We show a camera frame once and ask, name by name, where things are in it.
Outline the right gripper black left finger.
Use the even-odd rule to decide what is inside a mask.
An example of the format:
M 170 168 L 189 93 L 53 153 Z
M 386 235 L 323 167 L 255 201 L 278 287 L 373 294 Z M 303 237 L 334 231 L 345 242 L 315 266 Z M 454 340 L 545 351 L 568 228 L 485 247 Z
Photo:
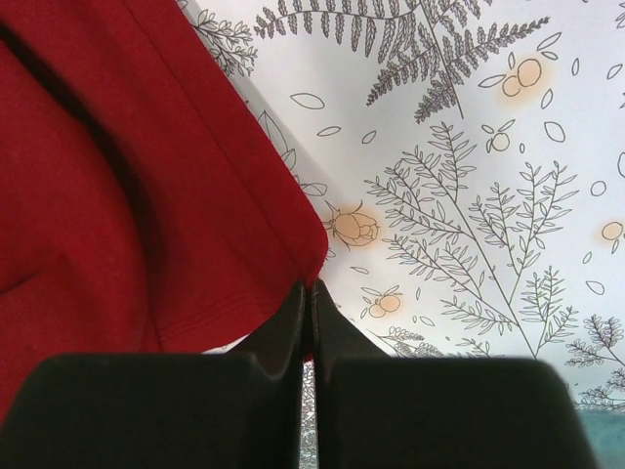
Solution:
M 294 468 L 306 288 L 223 354 L 60 355 L 8 415 L 12 468 Z

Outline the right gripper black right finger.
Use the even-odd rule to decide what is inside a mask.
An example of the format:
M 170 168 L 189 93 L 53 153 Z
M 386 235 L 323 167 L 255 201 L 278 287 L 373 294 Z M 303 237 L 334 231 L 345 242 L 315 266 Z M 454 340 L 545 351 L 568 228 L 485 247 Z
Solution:
M 563 381 L 527 359 L 394 358 L 311 290 L 323 468 L 593 468 Z

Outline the red t shirt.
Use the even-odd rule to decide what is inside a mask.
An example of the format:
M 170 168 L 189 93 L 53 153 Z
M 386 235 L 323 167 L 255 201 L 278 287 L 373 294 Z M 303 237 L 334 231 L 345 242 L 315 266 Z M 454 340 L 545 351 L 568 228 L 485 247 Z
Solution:
M 328 250 L 173 1 L 1 5 L 1 407 L 61 353 L 202 353 Z

